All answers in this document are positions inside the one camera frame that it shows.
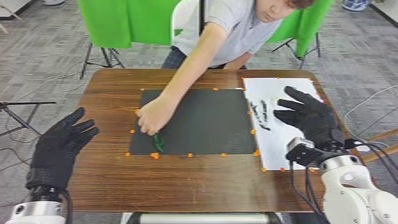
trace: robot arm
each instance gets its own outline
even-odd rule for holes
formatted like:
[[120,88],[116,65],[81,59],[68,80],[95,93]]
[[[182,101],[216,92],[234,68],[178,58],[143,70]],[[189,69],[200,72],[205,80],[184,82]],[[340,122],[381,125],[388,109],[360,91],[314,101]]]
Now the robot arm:
[[305,132],[289,144],[287,159],[319,167],[326,184],[324,209],[333,224],[398,224],[398,199],[374,185],[370,171],[345,149],[345,136],[328,105],[292,87],[296,101],[280,100],[292,110],[274,112]]
[[27,203],[15,206],[11,220],[6,224],[68,223],[63,217],[61,194],[72,202],[67,189],[75,159],[84,146],[100,133],[93,120],[77,124],[84,114],[86,111],[81,108],[40,138],[27,176],[31,198]]
[[301,138],[294,139],[289,150],[289,160],[317,166],[322,171],[324,210],[331,224],[398,224],[398,198],[376,187],[360,158],[319,150]]

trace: wooden table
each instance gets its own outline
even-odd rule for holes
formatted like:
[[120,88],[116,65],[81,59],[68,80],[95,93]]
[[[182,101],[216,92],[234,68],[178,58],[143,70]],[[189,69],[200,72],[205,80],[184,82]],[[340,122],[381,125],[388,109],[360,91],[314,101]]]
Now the wooden table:
[[[143,89],[162,89],[175,70],[107,69],[95,74],[81,106],[97,120],[102,133],[79,156],[72,178],[77,211],[97,212],[306,212],[310,207],[290,187],[290,173],[262,171],[253,155],[203,155],[189,158],[127,156],[131,130]],[[212,70],[194,88],[244,87],[242,77],[312,78],[321,96],[326,92],[306,71]],[[321,175],[312,174],[319,199]],[[305,173],[298,172],[305,191]]]

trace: finger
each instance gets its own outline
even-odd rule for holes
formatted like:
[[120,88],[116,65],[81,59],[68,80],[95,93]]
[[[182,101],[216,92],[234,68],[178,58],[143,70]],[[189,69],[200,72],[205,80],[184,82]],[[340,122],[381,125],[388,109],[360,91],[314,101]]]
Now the finger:
[[70,125],[74,125],[79,122],[79,120],[84,117],[84,114],[86,114],[86,109],[84,107],[81,107],[77,111],[63,119]]
[[148,133],[148,125],[143,125],[143,127],[141,127],[141,132],[143,132],[143,133]]
[[287,86],[285,92],[292,96],[292,98],[308,105],[312,109],[319,109],[321,105],[324,105],[324,103],[314,98],[314,96],[299,91],[292,86]]
[[278,119],[292,126],[296,126],[299,121],[299,113],[292,110],[276,110],[274,115]]
[[88,130],[72,140],[72,142],[67,145],[67,150],[72,151],[74,155],[81,153],[83,148],[90,144],[95,136],[100,134],[100,129],[95,127],[91,130]]
[[159,131],[155,129],[150,129],[148,135],[154,136],[157,133],[159,133]]
[[294,102],[294,101],[290,101],[290,100],[280,100],[278,101],[278,105],[280,106],[283,106],[283,107],[287,107],[287,108],[290,108],[292,110],[296,110],[296,111],[306,111],[306,106],[305,106],[305,104],[301,104],[301,103],[298,103],[298,102]]
[[74,127],[74,131],[75,133],[84,132],[86,130],[90,130],[95,127],[95,120],[86,121],[84,123],[77,124]]
[[79,122],[81,118],[84,117],[86,114],[86,110],[81,107],[77,109],[77,111],[65,117],[65,119],[58,122],[58,124],[52,126],[52,128],[49,129],[47,133],[54,133],[61,130],[68,131],[67,128],[72,127],[72,125]]
[[139,119],[139,126],[145,125],[145,118]]

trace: black glove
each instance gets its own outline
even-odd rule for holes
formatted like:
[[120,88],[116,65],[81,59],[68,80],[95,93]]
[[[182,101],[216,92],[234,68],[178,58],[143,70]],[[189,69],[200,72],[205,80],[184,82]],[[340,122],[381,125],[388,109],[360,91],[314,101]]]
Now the black glove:
[[285,88],[287,94],[301,102],[280,100],[280,106],[292,110],[276,110],[274,114],[280,120],[296,126],[308,140],[315,142],[315,147],[326,151],[342,149],[345,145],[345,135],[338,127],[333,110],[330,106],[305,94],[294,87]]
[[86,110],[81,108],[59,121],[40,138],[27,176],[27,189],[51,186],[65,191],[68,188],[75,158],[100,133],[93,120],[75,125],[84,113]]

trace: wall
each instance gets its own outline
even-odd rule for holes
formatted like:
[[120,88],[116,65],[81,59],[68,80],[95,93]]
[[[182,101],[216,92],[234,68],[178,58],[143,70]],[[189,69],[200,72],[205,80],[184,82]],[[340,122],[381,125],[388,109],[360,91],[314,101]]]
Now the wall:
[[[13,12],[27,5],[31,0],[0,0],[0,5],[4,5]],[[10,12],[0,8],[0,17],[10,17]]]

